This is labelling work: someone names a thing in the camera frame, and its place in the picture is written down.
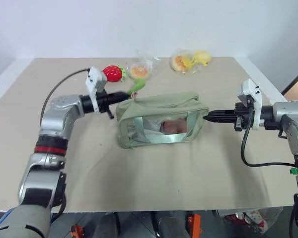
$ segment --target table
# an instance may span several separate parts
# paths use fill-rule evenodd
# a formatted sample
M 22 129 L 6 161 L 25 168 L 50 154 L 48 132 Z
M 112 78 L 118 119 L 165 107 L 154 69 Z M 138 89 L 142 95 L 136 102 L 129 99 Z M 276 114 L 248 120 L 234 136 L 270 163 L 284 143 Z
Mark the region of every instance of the table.
M 33 152 L 45 97 L 63 77 L 81 68 L 126 66 L 134 59 L 35 59 L 0 99 L 0 210 L 18 204 L 17 189 Z M 139 97 L 196 91 L 210 110 L 233 109 L 236 89 L 249 76 L 234 58 L 213 58 L 194 75 L 173 72 L 163 59 Z M 69 79 L 53 97 L 87 94 L 86 74 Z M 108 93 L 128 90 L 131 79 L 108 82 Z M 251 131 L 250 163 L 293 162 L 277 131 Z M 68 212 L 201 210 L 293 204 L 296 179 L 285 166 L 249 168 L 240 158 L 243 132 L 232 124 L 206 122 L 188 143 L 123 149 L 117 121 L 86 115 L 75 123 L 67 152 Z

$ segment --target red strawberry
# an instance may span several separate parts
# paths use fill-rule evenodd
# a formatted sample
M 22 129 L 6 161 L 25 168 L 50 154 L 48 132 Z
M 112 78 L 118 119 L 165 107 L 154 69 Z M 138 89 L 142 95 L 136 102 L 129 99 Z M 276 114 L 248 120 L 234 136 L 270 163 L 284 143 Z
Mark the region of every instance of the red strawberry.
M 120 65 L 115 66 L 111 65 L 103 70 L 104 74 L 107 77 L 107 81 L 110 82 L 118 82 L 119 80 L 123 80 L 123 78 L 126 75 L 126 71 L 124 68 L 122 68 Z

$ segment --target green bag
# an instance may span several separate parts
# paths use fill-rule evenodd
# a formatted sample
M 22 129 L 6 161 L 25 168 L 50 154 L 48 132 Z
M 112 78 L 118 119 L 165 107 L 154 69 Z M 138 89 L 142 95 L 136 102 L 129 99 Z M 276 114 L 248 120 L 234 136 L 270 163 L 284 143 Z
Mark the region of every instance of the green bag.
M 195 92 L 129 99 L 118 104 L 118 139 L 124 148 L 193 140 L 209 108 Z

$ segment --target black cable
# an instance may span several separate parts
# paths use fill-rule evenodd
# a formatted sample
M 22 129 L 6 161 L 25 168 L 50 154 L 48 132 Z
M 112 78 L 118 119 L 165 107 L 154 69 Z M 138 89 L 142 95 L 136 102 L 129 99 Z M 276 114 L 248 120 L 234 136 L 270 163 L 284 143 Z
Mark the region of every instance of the black cable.
M 61 204 L 61 207 L 60 207 L 60 210 L 59 210 L 59 212 L 58 212 L 56 215 L 54 215 L 54 216 L 51 218 L 51 224 L 52 224 L 53 222 L 55 222 L 55 220 L 58 219 L 58 218 L 63 214 L 63 212 L 64 212 L 64 210 L 65 210 L 65 207 L 66 207 L 66 196 L 65 196 L 65 194 L 64 194 L 64 196 L 63 196 L 63 200 L 62 200 L 62 204 Z
M 41 125 L 41 122 L 42 122 L 42 118 L 43 118 L 43 114 L 44 114 L 44 111 L 45 111 L 45 108 L 46 108 L 46 105 L 50 99 L 50 97 L 52 96 L 52 94 L 54 93 L 54 91 L 62 84 L 64 83 L 64 81 L 66 81 L 68 78 L 74 76 L 75 74 L 78 74 L 78 73 L 81 73 L 81 72 L 89 72 L 90 68 L 85 68 L 85 69 L 81 69 L 79 71 L 76 71 L 74 73 L 71 73 L 70 75 L 66 76 L 65 78 L 63 78 L 57 85 L 54 86 L 54 88 L 50 91 L 49 95 L 46 97 L 45 101 L 44 101 L 44 104 L 43 104 L 43 107 L 42 107 L 42 111 L 41 111 L 41 116 L 40 116 L 40 125 Z
M 249 108 L 249 119 L 247 122 L 247 126 L 246 126 L 246 130 L 245 130 L 245 134 L 243 137 L 243 141 L 242 141 L 242 146 L 240 148 L 240 156 L 242 158 L 242 161 L 244 162 L 244 164 L 246 164 L 249 167 L 261 167 L 261 166 L 270 166 L 270 165 L 285 165 L 285 166 L 291 166 L 291 167 L 295 167 L 294 164 L 290 164 L 290 163 L 283 163 L 283 162 L 272 162 L 272 163 L 262 163 L 262 164 L 250 164 L 246 161 L 245 159 L 245 146 L 246 146 L 246 141 L 247 141 L 247 137 L 250 131 L 250 128 L 252 126 L 253 123 L 253 119 L 254 119 L 254 112 L 253 112 L 253 108 L 250 107 Z
M 295 209 L 293 208 L 292 214 L 290 215 L 290 220 L 289 220 L 289 238 L 293 238 L 293 223 L 294 223 L 294 218 L 295 218 Z

